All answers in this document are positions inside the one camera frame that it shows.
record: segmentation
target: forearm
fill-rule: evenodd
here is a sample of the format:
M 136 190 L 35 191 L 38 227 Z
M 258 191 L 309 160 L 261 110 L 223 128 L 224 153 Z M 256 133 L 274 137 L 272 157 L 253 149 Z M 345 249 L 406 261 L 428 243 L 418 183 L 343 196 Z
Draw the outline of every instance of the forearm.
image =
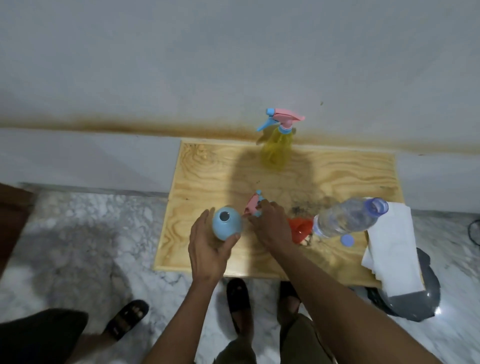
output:
M 144 364 L 192 364 L 215 284 L 194 282 Z
M 393 320 L 285 245 L 272 255 L 340 363 L 439 363 Z

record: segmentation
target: spray bottle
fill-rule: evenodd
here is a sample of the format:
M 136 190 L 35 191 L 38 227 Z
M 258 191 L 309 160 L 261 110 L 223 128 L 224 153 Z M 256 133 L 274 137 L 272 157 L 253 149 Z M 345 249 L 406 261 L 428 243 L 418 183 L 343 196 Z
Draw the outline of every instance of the spray bottle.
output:
M 287 109 L 267 109 L 268 120 L 257 131 L 265 129 L 267 126 L 278 124 L 261 151 L 262 163 L 271 169 L 282 170 L 290 159 L 292 151 L 292 125 L 305 119 Z

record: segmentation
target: hand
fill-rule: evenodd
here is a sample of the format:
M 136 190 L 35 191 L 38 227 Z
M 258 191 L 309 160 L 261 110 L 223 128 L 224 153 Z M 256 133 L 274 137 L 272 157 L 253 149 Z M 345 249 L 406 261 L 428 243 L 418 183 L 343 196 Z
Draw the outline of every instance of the hand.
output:
M 213 248 L 213 242 L 206 231 L 208 210 L 202 212 L 190 231 L 188 253 L 192 265 L 193 282 L 208 281 L 217 284 L 227 268 L 227 260 L 240 234 L 229 236 L 219 248 Z
M 262 200 L 258 209 L 262 211 L 261 216 L 249 216 L 248 220 L 252 223 L 258 240 L 268 251 L 293 246 L 292 231 L 283 207 L 275 202 Z

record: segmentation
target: pink spray nozzle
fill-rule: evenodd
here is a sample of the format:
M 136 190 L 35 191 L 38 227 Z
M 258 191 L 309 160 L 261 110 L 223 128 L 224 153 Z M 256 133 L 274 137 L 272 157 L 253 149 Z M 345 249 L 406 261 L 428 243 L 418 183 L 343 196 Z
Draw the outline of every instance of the pink spray nozzle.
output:
M 267 126 L 280 123 L 281 129 L 286 133 L 289 133 L 292 129 L 293 123 L 305 120 L 304 116 L 300 116 L 299 114 L 287 109 L 268 108 L 266 110 L 266 114 L 269 116 L 269 118 L 265 124 L 257 129 L 258 132 L 265 129 Z

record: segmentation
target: wooden board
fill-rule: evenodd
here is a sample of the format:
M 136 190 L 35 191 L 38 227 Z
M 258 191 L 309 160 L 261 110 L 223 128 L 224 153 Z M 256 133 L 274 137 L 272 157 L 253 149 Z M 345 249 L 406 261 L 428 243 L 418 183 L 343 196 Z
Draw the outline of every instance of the wooden board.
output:
M 265 198 L 283 205 L 291 217 L 314 216 L 321 208 L 352 196 L 403 202 L 392 154 L 294 149 L 285 169 L 274 172 L 261 165 L 260 149 L 182 142 L 154 269 L 190 271 L 190 228 L 201 212 L 229 205 L 241 213 L 258 189 Z M 374 275 L 360 265 L 367 236 L 362 232 L 354 237 L 351 248 L 343 247 L 339 238 L 314 238 L 311 246 L 299 249 L 343 284 L 380 287 Z M 232 250 L 226 275 L 286 278 L 256 240 L 248 221 L 244 221 L 242 237 Z

